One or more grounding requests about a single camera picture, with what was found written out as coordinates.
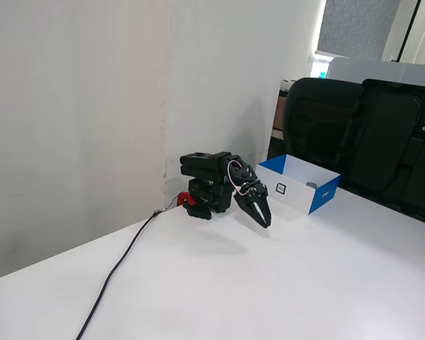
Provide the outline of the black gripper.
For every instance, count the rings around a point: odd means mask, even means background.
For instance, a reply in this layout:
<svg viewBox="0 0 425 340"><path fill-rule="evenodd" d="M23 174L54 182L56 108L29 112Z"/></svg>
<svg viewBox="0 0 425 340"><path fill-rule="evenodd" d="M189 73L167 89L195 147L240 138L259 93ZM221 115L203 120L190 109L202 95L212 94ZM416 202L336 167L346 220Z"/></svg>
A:
<svg viewBox="0 0 425 340"><path fill-rule="evenodd" d="M234 195L238 206L263 228L271 224L271 210L267 197L268 189L258 179L237 186Z"/></svg>

